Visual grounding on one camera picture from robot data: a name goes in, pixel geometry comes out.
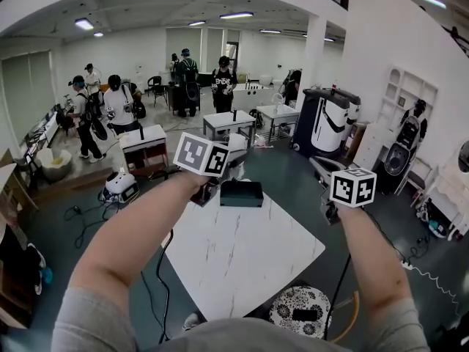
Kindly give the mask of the white wooden chair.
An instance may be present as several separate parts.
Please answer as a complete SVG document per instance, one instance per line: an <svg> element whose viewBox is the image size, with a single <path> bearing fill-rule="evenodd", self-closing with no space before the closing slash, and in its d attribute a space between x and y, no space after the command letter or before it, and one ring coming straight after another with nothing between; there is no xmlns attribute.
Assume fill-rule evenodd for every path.
<svg viewBox="0 0 469 352"><path fill-rule="evenodd" d="M413 162L412 169L410 170L409 180L416 192L413 195L411 206L416 206L426 190L432 184L437 175L437 167L431 167L420 158L416 158Z"/></svg>

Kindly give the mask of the grey window blind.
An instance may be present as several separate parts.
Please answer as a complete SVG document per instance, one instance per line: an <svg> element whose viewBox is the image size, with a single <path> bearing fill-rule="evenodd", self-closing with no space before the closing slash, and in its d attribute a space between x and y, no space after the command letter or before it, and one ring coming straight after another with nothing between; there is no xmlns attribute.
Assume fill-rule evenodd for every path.
<svg viewBox="0 0 469 352"><path fill-rule="evenodd" d="M56 102L51 52L0 59L0 138L17 147Z"/></svg>

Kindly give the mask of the person's grey clothing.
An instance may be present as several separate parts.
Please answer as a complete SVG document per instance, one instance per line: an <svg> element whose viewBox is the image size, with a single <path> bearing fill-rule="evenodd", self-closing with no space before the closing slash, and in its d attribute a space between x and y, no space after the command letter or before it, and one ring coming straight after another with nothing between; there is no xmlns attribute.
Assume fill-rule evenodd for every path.
<svg viewBox="0 0 469 352"><path fill-rule="evenodd" d="M370 329L365 352L430 352L411 299L398 301ZM152 349L138 347L128 316L90 290L65 292L51 352L352 352L258 318L202 323Z"/></svg>

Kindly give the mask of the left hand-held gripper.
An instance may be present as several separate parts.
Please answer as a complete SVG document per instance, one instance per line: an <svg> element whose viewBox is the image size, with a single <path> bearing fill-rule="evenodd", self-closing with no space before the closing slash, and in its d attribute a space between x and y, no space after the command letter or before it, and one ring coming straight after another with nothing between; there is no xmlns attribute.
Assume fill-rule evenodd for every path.
<svg viewBox="0 0 469 352"><path fill-rule="evenodd" d="M238 151L230 151L226 144L184 132L174 154L173 164L185 171L209 177L209 181L191 197L193 203L203 207L215 196L226 166L230 166L237 157L237 165L240 166L247 156L247 150L238 156Z"/></svg>

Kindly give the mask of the white sink table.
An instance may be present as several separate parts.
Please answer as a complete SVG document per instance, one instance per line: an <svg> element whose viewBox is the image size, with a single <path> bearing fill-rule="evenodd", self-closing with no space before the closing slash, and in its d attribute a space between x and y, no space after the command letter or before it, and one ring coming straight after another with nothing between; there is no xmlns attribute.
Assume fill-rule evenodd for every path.
<svg viewBox="0 0 469 352"><path fill-rule="evenodd" d="M300 112L283 103L268 106L257 106L256 111L262 116L268 131L262 133L266 142L286 138L292 135L298 122Z"/></svg>

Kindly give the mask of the black phone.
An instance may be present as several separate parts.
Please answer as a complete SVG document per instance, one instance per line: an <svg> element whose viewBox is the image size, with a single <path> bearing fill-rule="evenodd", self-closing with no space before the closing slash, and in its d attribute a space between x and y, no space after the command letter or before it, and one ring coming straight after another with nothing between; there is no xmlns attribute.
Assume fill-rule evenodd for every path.
<svg viewBox="0 0 469 352"><path fill-rule="evenodd" d="M315 322L318 319L318 313L315 309L294 309L292 319L298 322Z"/></svg>

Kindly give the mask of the black white backpack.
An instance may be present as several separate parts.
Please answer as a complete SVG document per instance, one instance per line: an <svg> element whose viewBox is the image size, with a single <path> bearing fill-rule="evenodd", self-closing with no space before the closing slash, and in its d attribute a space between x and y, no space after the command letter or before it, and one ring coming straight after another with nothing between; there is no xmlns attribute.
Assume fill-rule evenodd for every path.
<svg viewBox="0 0 469 352"><path fill-rule="evenodd" d="M403 123L396 142L411 150L420 137L421 123L418 118L409 116Z"/></svg>

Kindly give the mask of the dark green tray box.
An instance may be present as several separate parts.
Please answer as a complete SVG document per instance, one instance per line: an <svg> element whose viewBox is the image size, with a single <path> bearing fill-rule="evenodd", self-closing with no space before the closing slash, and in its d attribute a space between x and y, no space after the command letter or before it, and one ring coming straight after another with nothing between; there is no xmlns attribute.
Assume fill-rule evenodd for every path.
<svg viewBox="0 0 469 352"><path fill-rule="evenodd" d="M220 187L220 206L260 208L264 193L260 182L227 180Z"/></svg>

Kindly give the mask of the black tripod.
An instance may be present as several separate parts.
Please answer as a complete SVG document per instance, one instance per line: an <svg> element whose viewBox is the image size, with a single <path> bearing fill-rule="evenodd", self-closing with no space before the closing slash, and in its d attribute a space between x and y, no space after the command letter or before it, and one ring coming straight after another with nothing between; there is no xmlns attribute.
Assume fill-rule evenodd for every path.
<svg viewBox="0 0 469 352"><path fill-rule="evenodd" d="M469 323L447 329L438 326L430 342L431 352L469 352Z"/></svg>

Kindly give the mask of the person's grey shoe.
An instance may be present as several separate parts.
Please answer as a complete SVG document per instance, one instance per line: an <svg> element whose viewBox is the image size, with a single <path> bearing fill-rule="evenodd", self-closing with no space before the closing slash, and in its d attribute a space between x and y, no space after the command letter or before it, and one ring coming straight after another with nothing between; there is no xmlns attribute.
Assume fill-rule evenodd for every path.
<svg viewBox="0 0 469 352"><path fill-rule="evenodd" d="M182 330L189 331L201 323L199 314L196 312L191 313L184 321Z"/></svg>

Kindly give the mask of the grey frame white table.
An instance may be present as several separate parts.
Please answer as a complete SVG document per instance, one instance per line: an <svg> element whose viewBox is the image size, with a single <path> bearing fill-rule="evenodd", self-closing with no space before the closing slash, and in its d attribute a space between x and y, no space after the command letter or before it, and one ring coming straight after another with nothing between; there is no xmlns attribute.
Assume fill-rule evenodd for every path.
<svg viewBox="0 0 469 352"><path fill-rule="evenodd" d="M239 133L248 139L248 147L252 145L253 136L256 130L256 119L250 114L237 110L237 121L233 122L232 111L216 114L208 114L203 117L202 131L206 137L212 141L219 131L229 131Z"/></svg>

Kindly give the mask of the person's left forearm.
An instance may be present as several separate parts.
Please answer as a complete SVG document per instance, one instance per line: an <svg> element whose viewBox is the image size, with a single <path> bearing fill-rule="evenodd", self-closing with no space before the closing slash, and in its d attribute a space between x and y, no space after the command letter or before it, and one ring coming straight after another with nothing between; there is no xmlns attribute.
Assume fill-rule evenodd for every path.
<svg viewBox="0 0 469 352"><path fill-rule="evenodd" d="M139 272L181 217L206 176L180 172L152 188L110 218L78 261L70 288L86 288L121 308Z"/></svg>

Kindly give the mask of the white wall shelf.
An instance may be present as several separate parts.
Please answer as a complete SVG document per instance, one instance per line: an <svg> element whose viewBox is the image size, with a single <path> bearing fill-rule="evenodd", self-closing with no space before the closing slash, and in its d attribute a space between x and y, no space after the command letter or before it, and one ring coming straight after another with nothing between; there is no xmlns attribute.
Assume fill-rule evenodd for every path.
<svg viewBox="0 0 469 352"><path fill-rule="evenodd" d="M402 116L415 107L418 100L426 102L424 117L430 121L438 89L422 78L400 67L390 67L376 123L391 132L398 131Z"/></svg>

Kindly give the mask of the white egg shaped seat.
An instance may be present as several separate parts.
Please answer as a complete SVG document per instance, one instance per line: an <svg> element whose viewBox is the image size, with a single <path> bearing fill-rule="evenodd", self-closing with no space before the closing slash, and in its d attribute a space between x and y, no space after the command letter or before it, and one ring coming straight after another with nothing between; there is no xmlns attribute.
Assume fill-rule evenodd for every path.
<svg viewBox="0 0 469 352"><path fill-rule="evenodd" d="M67 150L54 151L45 147L36 154L43 174L52 183L64 179L72 170L72 155Z"/></svg>

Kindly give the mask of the white counter unit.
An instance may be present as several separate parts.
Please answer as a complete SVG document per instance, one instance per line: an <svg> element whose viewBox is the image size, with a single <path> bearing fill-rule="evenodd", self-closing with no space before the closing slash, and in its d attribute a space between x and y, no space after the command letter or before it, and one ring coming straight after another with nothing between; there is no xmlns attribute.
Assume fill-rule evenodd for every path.
<svg viewBox="0 0 469 352"><path fill-rule="evenodd" d="M277 92L274 87L264 87L261 84L238 84L233 91L231 111L236 109L249 113L259 106L273 105L272 96Z"/></svg>

